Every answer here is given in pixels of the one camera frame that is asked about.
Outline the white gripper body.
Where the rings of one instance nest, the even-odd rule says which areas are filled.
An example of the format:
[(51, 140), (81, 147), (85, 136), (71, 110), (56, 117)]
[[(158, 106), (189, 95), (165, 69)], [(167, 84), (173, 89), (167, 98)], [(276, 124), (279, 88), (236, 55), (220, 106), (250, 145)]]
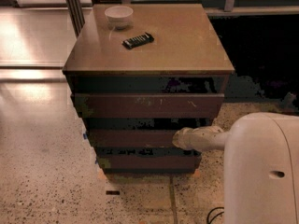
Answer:
[(196, 132), (197, 129), (183, 128), (175, 132), (172, 138), (172, 144), (183, 150), (199, 150), (199, 147), (193, 141)]

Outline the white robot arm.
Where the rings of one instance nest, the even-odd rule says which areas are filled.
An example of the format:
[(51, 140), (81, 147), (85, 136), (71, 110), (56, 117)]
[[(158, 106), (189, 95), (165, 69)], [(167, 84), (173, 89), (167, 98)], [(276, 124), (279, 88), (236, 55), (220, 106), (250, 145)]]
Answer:
[(183, 128), (175, 147), (224, 152), (224, 224), (299, 224), (299, 117), (258, 112), (229, 131)]

